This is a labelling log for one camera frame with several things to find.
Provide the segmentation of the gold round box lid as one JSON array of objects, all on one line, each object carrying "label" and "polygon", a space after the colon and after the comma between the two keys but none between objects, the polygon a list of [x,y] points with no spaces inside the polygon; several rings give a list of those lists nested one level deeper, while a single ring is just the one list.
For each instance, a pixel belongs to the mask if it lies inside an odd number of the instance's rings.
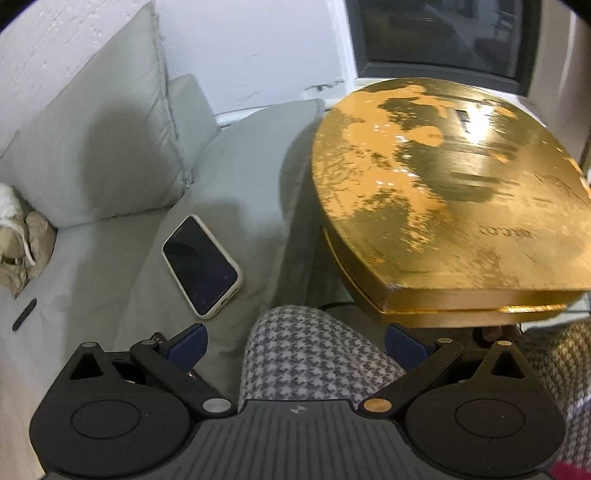
[{"label": "gold round box lid", "polygon": [[363,88],[322,119],[312,179],[349,279],[382,311],[497,309],[590,288],[590,189],[513,104],[445,80]]}]

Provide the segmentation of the gold round gift box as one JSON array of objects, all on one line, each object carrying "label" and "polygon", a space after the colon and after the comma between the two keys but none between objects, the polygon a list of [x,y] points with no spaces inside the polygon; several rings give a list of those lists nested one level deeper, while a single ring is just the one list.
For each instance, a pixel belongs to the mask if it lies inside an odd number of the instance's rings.
[{"label": "gold round gift box", "polygon": [[356,275],[346,265],[345,250],[335,235],[324,232],[329,251],[339,266],[342,282],[363,313],[381,323],[410,328],[460,328],[507,326],[546,321],[578,301],[577,291],[507,291],[508,299],[494,301],[494,291],[444,290],[436,288],[388,288],[379,300],[370,294],[377,283],[370,276]]}]

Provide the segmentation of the small black stick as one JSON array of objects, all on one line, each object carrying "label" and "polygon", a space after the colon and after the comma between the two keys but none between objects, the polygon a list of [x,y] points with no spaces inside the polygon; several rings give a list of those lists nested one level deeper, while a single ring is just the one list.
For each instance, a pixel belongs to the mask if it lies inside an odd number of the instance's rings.
[{"label": "small black stick", "polygon": [[35,309],[36,306],[37,306],[37,299],[33,298],[27,304],[27,306],[24,308],[24,310],[19,314],[17,319],[14,321],[14,323],[12,325],[13,332],[16,332],[19,330],[19,328],[22,326],[24,321],[30,316],[30,314],[32,313],[32,311]]}]

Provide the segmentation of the smartphone in white case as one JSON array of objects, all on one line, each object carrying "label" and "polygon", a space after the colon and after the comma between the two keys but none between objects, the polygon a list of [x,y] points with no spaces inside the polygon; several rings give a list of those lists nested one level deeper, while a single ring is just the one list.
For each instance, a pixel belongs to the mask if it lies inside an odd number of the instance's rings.
[{"label": "smartphone in white case", "polygon": [[242,270],[194,214],[186,216],[161,247],[164,262],[195,316],[209,320],[243,283]]}]

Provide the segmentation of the houndstooth trousers leg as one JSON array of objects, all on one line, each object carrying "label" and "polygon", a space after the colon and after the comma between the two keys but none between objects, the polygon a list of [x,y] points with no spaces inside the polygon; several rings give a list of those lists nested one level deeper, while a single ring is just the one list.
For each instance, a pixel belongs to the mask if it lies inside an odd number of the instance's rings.
[{"label": "houndstooth trousers leg", "polygon": [[[567,421],[553,478],[589,478],[589,319],[509,333]],[[404,373],[382,348],[329,313],[304,306],[277,307],[260,317],[250,332],[238,402],[360,404]]]}]

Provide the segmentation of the crumpled beige cloth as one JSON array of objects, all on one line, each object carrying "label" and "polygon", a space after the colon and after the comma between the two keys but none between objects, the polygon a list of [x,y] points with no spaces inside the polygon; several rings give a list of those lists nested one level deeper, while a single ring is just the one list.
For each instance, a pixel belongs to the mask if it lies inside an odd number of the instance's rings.
[{"label": "crumpled beige cloth", "polygon": [[17,298],[49,263],[57,231],[5,183],[1,184],[0,208],[1,286]]}]

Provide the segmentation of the grey sofa cushion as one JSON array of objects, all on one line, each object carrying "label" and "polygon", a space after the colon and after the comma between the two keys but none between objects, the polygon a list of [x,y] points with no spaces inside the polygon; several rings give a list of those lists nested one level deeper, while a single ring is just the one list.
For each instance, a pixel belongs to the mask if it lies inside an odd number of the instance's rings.
[{"label": "grey sofa cushion", "polygon": [[16,132],[1,155],[1,180],[58,228],[180,198],[186,176],[152,4]]}]

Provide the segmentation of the dark window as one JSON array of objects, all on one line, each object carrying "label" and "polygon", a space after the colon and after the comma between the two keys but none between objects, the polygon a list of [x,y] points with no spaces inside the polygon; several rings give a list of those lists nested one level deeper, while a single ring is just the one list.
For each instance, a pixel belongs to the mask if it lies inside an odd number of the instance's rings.
[{"label": "dark window", "polygon": [[360,78],[429,77],[529,93],[539,1],[348,1]]}]

